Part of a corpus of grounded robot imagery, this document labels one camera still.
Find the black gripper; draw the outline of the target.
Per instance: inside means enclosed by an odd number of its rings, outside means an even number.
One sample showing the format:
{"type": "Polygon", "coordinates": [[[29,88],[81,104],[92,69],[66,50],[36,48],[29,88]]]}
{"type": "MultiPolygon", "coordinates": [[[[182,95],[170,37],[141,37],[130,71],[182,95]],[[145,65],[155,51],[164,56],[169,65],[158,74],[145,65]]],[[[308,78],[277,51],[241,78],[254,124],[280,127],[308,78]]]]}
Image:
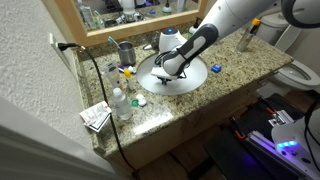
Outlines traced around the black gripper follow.
{"type": "Polygon", "coordinates": [[[162,85],[167,85],[168,82],[172,81],[172,78],[163,78],[163,77],[157,77],[160,81],[162,85]]]}

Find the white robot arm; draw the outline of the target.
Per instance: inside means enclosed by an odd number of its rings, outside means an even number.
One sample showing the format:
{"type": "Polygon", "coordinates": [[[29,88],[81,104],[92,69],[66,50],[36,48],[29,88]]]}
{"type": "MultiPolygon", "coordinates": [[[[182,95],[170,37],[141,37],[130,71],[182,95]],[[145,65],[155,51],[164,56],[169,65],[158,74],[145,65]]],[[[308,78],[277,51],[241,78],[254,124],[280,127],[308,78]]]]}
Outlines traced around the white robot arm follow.
{"type": "Polygon", "coordinates": [[[292,26],[320,27],[320,0],[217,0],[191,38],[163,55],[151,74],[163,84],[179,79],[186,66],[209,46],[276,5],[292,26]]]}

